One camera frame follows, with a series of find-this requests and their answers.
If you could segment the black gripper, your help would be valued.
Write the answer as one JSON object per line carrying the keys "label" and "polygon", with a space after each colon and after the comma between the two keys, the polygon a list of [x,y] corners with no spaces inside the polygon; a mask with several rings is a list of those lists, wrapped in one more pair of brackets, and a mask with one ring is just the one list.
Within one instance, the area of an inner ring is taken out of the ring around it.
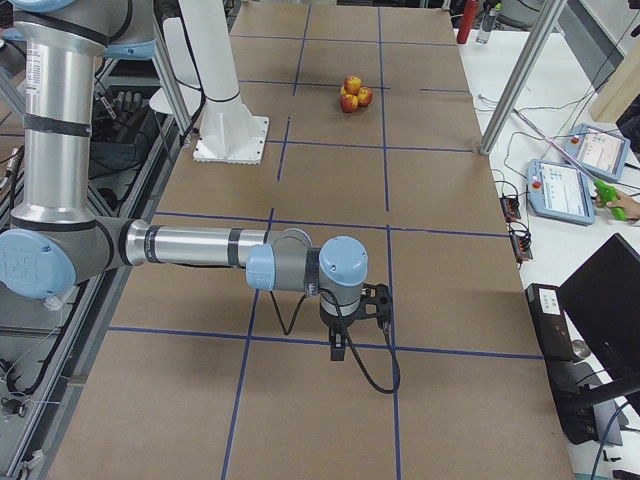
{"label": "black gripper", "polygon": [[349,327],[363,318],[363,310],[357,309],[349,315],[338,317],[320,309],[320,318],[329,330],[330,360],[343,361],[345,357],[344,337]]}

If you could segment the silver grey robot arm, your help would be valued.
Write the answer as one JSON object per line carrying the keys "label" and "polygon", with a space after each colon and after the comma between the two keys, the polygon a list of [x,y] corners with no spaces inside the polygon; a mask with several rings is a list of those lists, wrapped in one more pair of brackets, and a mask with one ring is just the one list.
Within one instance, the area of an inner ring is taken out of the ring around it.
{"label": "silver grey robot arm", "polygon": [[297,228],[283,231],[151,225],[95,215],[88,207],[95,62],[148,59],[158,25],[149,1],[17,1],[26,44],[24,186],[1,236],[1,280],[46,299],[123,266],[174,264],[241,269],[270,293],[318,297],[331,357],[353,349],[349,327],[368,318],[368,255],[355,238],[314,247]]}

